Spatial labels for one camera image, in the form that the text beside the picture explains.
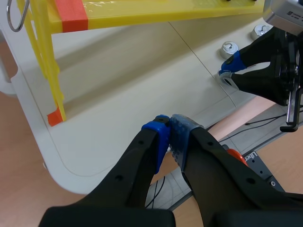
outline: blue rubber pad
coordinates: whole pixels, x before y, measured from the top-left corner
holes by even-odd
[[[186,152],[190,132],[198,127],[202,127],[195,121],[180,114],[174,114],[170,118],[170,149],[175,161],[184,170],[186,162]]]

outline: wooden floor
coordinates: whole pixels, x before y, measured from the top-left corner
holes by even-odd
[[[83,195],[57,185],[16,98],[0,93],[0,226],[34,227],[50,206],[73,203]]]

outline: white desk surface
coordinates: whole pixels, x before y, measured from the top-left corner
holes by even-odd
[[[19,19],[16,9],[12,14]],[[53,179],[69,191],[89,193],[141,126],[156,115],[184,114],[209,126],[253,98],[222,89],[213,76],[223,62],[216,52],[222,43],[231,40],[240,48],[250,44],[249,32],[264,23],[258,18],[244,15],[53,35],[68,121],[49,127],[46,115],[55,106],[26,31],[10,31],[1,14],[3,33],[19,67],[11,81]]]

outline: screw hole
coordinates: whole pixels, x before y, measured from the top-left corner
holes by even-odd
[[[117,180],[117,181],[122,181],[122,180],[123,180],[123,176],[122,176],[122,175],[117,175],[117,176],[115,177],[115,180]]]
[[[250,184],[255,184],[256,183],[256,181],[252,178],[247,178],[246,181]]]

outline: yellow shelf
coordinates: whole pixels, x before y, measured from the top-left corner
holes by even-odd
[[[83,0],[89,29],[262,12],[264,0]],[[47,0],[51,32],[62,23],[54,0]]]
[[[264,5],[264,0],[256,2],[253,0],[70,1],[74,1],[73,3],[76,3],[76,5],[68,7],[64,5],[68,2],[67,0],[59,2],[63,4],[61,5],[63,8],[60,8],[61,15],[63,12],[63,17],[66,17],[65,10],[70,13],[67,15],[67,19],[65,18],[65,22],[62,22],[55,0],[30,0],[31,8],[28,10],[24,22],[41,71],[49,81],[56,106],[56,110],[48,115],[48,122],[51,126],[66,120],[63,107],[64,96],[58,80],[60,69],[54,58],[52,42],[52,34],[62,33],[63,23],[66,24],[67,22],[67,27],[72,27],[72,29],[65,30],[65,32],[70,32],[173,20],[259,13],[262,12]],[[25,0],[17,0],[17,3],[22,12]],[[73,10],[77,7],[81,8],[80,11],[74,12]],[[82,14],[80,19],[73,17],[78,16],[78,14]],[[36,36],[31,20],[34,21]]]

